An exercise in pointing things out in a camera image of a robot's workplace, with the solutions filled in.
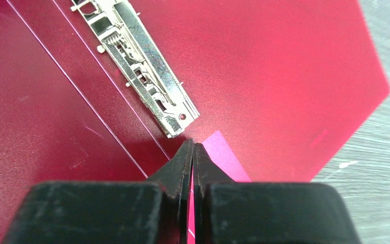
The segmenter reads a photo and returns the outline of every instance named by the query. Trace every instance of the wood grain surface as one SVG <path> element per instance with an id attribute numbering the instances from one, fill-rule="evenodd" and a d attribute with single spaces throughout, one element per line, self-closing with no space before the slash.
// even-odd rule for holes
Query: wood grain surface
<path id="1" fill-rule="evenodd" d="M 360 4 L 390 81 L 390 0 Z M 390 96 L 313 181 L 339 191 L 364 243 L 390 243 Z"/>

